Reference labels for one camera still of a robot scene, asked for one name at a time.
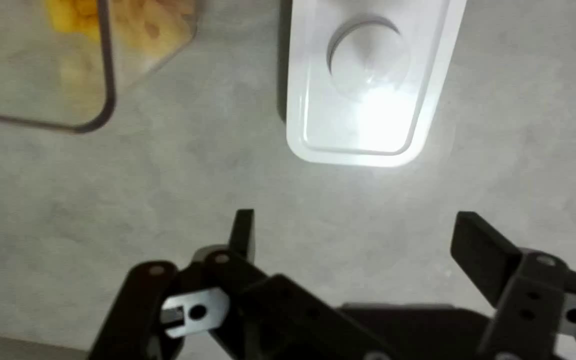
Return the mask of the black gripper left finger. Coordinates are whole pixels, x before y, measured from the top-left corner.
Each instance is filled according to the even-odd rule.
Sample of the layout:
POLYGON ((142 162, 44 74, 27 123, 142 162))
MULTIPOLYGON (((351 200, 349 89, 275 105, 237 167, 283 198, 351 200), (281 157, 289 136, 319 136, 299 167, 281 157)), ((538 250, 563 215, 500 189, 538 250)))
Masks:
POLYGON ((132 266, 87 360, 176 360, 186 338, 208 333, 231 360, 396 360, 396 349, 286 276, 254 266, 254 214, 183 267, 132 266))

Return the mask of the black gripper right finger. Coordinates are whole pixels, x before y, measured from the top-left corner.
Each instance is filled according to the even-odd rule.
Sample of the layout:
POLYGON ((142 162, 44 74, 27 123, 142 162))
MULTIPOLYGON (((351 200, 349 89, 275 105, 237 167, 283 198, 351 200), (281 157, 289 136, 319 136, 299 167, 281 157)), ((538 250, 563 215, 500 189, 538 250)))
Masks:
POLYGON ((518 248, 478 212, 458 212, 450 256, 494 307, 480 360, 560 360, 576 339, 576 270, 554 254, 518 248))

